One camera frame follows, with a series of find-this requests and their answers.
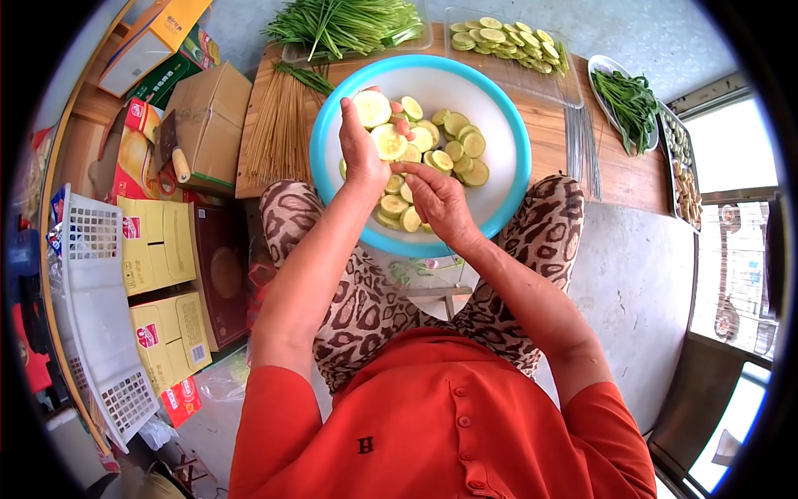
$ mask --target leopard print pants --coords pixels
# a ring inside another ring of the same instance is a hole
[[[322,214],[308,184],[280,180],[263,193],[263,231],[277,268]],[[584,195],[579,183],[552,175],[527,192],[503,229],[501,247],[563,291],[582,235]],[[385,273],[356,246],[314,341],[314,356],[330,393],[346,384],[393,336],[415,327],[459,331],[507,359],[530,378],[540,352],[493,289],[480,279],[451,322],[426,315],[394,289]]]

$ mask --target leafy green vegetable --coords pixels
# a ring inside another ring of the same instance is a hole
[[[326,96],[335,90],[333,84],[330,83],[324,76],[319,73],[314,73],[308,69],[298,68],[287,62],[275,62],[275,69],[283,73],[288,73],[297,80],[300,80],[305,86],[312,88],[316,92],[322,93]]]
[[[418,38],[423,30],[416,7],[404,0],[295,0],[263,33],[283,45],[310,47],[310,61],[315,54],[329,59],[347,52],[367,55]]]
[[[648,79],[644,76],[627,78],[619,71],[610,74],[600,69],[595,70],[591,77],[596,92],[610,106],[618,122],[626,154],[632,155],[632,142],[638,154],[643,154],[649,133],[657,129],[655,116],[658,105],[649,89]]]

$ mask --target knife handle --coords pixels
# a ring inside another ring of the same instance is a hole
[[[172,166],[175,167],[177,181],[181,184],[188,182],[192,172],[188,169],[188,161],[186,161],[186,155],[183,154],[183,149],[175,149],[172,151]]]

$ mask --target white bowl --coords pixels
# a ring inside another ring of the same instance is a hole
[[[601,106],[602,111],[606,115],[606,119],[610,121],[610,123],[618,130],[618,133],[621,132],[621,127],[618,126],[618,122],[615,120],[615,116],[612,114],[612,110],[604,101],[604,97],[600,96],[598,92],[596,92],[595,85],[593,85],[593,77],[591,74],[597,69],[600,69],[606,73],[612,73],[613,71],[618,71],[623,76],[629,78],[632,75],[629,71],[620,65],[617,61],[610,59],[606,55],[594,55],[590,58],[587,62],[587,80],[591,83],[591,88],[593,89],[593,94],[596,96],[596,100],[598,101],[598,105]],[[659,142],[659,131],[658,131],[657,121],[654,120],[654,130],[649,132],[649,142],[648,146],[646,147],[646,152],[653,151],[657,148],[657,143]]]
[[[342,158],[338,130],[342,97],[353,97],[379,85],[389,99],[416,99],[430,119],[438,109],[464,114],[479,127],[487,148],[480,159],[491,170],[488,182],[466,188],[471,215],[487,236],[493,237],[510,220],[523,200],[531,175],[531,148],[523,120],[507,94],[482,73],[457,61],[428,55],[389,57],[360,69],[344,80],[319,111],[310,138],[310,170],[324,204],[344,180],[338,172]],[[440,134],[439,146],[446,142]],[[361,240],[375,248],[410,257],[449,255],[434,234],[394,231],[369,218]]]

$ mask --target blue bowl rim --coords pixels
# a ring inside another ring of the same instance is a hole
[[[313,132],[310,134],[310,174],[313,177],[319,197],[326,206],[333,199],[336,192],[330,181],[324,156],[326,151],[326,134],[330,130],[330,125],[334,116],[339,111],[339,101],[343,97],[353,96],[356,92],[365,88],[365,84],[369,79],[381,73],[415,67],[448,71],[470,81],[485,92],[499,106],[504,118],[510,125],[510,130],[512,131],[513,139],[516,143],[516,174],[513,178],[510,192],[504,199],[504,202],[499,206],[499,209],[496,210],[493,216],[480,225],[482,233],[485,234],[486,237],[492,238],[510,221],[526,194],[532,170],[532,153],[529,144],[529,135],[527,134],[526,126],[523,124],[523,119],[518,113],[518,109],[516,109],[516,105],[512,103],[510,97],[508,97],[496,83],[476,69],[445,57],[420,54],[388,57],[352,73],[331,93],[324,103],[324,106],[322,106],[321,110],[318,112],[318,116],[313,125]],[[452,254],[442,241],[433,243],[409,243],[380,234],[370,229],[368,226],[363,228],[360,239],[364,243],[382,251],[411,258],[436,258]]]

